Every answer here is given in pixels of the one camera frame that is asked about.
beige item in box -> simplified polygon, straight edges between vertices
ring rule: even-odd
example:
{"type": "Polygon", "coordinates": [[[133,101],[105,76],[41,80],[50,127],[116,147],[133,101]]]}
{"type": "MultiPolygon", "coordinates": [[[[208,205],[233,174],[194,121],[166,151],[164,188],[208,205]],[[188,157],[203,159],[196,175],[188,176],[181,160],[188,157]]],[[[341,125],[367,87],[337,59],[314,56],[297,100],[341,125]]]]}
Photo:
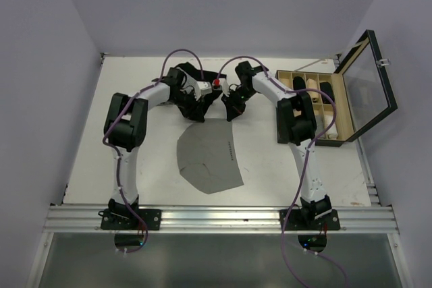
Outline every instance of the beige item in box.
{"type": "MultiPolygon", "coordinates": [[[[329,125],[331,124],[331,121],[333,121],[333,113],[332,112],[327,112],[324,115],[324,122],[325,122],[325,127],[326,128],[329,127],[329,125]]],[[[338,138],[339,134],[338,134],[338,129],[336,127],[336,123],[334,123],[330,127],[330,129],[326,132],[326,134],[327,134],[327,137],[330,140],[336,140],[338,138]]]]}
{"type": "MultiPolygon", "coordinates": [[[[315,80],[313,80],[313,79],[308,79],[308,80],[306,81],[306,88],[309,88],[309,89],[317,89],[317,90],[318,90],[318,84],[317,84],[317,82],[316,82],[315,80]]],[[[318,100],[319,100],[319,94],[318,94],[318,92],[315,92],[315,91],[308,91],[308,94],[309,94],[309,96],[312,98],[312,101],[313,101],[314,103],[317,103],[317,102],[318,102],[318,100]]]]}

gray cloth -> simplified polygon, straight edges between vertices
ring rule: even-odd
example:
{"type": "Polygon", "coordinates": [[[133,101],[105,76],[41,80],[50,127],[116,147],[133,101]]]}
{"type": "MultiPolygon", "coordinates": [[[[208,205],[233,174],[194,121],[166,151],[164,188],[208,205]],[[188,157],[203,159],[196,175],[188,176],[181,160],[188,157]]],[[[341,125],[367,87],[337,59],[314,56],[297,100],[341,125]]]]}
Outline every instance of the gray cloth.
{"type": "Polygon", "coordinates": [[[189,126],[177,141],[177,164],[180,175],[206,194],[243,185],[232,123],[224,119],[189,126]]]}
{"type": "Polygon", "coordinates": [[[315,115],[315,120],[317,121],[317,130],[315,131],[315,135],[318,135],[324,130],[323,117],[321,115],[315,115]]]}

metal rail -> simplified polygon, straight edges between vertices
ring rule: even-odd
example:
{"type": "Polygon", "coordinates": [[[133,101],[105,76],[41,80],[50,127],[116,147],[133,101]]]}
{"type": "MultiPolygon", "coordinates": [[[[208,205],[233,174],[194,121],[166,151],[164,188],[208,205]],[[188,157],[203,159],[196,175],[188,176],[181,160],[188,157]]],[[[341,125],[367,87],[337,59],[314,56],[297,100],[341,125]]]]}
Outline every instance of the metal rail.
{"type": "MultiPolygon", "coordinates": [[[[113,233],[100,229],[98,211],[105,205],[52,206],[44,232],[113,233]]],[[[281,231],[279,210],[286,207],[218,207],[218,206],[140,206],[162,210],[161,229],[153,233],[278,234],[281,231]]],[[[391,207],[335,207],[339,213],[340,231],[331,234],[398,233],[391,207]]],[[[287,234],[316,233],[289,231],[287,234]]]]}

black mounting bracket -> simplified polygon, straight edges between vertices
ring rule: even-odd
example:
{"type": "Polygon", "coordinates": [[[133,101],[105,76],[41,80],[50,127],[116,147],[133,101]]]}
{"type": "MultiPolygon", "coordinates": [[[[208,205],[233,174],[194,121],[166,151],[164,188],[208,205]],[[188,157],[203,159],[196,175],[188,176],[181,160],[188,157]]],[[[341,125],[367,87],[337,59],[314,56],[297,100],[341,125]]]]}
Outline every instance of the black mounting bracket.
{"type": "MultiPolygon", "coordinates": [[[[281,223],[281,228],[283,227],[283,223],[285,221],[285,217],[287,214],[286,209],[282,209],[279,211],[279,221],[281,223]]],[[[340,221],[338,212],[335,209],[332,209],[330,213],[325,214],[317,219],[312,221],[307,221],[304,218],[304,214],[302,213],[300,208],[292,209],[291,213],[288,217],[288,222],[286,223],[285,230],[286,231],[321,231],[326,227],[328,231],[339,231],[340,230],[340,221]]]]}
{"type": "MultiPolygon", "coordinates": [[[[139,209],[134,211],[146,223],[149,231],[158,231],[161,227],[162,210],[160,209],[139,209]]],[[[113,214],[108,208],[99,212],[102,217],[101,229],[114,231],[138,230],[138,220],[135,217],[124,217],[113,214]]]]}

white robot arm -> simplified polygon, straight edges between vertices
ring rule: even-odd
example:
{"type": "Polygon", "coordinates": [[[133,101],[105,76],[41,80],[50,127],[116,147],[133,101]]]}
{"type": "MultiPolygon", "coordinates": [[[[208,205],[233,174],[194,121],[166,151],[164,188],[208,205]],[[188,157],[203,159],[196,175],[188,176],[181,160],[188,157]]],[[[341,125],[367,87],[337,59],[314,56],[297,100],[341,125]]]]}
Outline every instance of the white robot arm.
{"type": "Polygon", "coordinates": [[[129,229],[137,225],[136,217],[126,203],[138,213],[136,161],[146,136],[148,111],[161,103],[170,102],[178,106],[185,118],[203,122],[210,104],[222,93],[212,89],[211,82],[217,77],[215,72],[204,71],[203,81],[195,80],[198,74],[192,65],[183,63],[171,68],[165,77],[153,83],[153,87],[149,86],[136,97],[120,93],[113,95],[104,133],[112,128],[107,139],[114,155],[115,179],[108,209],[100,213],[104,220],[101,228],[129,229]],[[115,123],[131,98],[134,99],[127,113],[115,123]]]}
{"type": "Polygon", "coordinates": [[[245,102],[255,93],[261,93],[268,98],[277,109],[279,137],[285,138],[286,143],[290,146],[299,177],[301,177],[305,164],[306,151],[309,150],[300,191],[303,217],[306,222],[313,222],[331,213],[330,199],[319,174],[315,143],[311,144],[315,137],[317,124],[310,96],[306,92],[293,93],[292,89],[279,80],[270,80],[262,67],[252,68],[247,61],[237,66],[236,73],[240,79],[240,85],[235,90],[225,91],[222,96],[222,101],[227,109],[227,120],[231,121],[243,114],[246,108],[245,102]],[[294,116],[294,109],[300,111],[301,114],[294,116]]]}

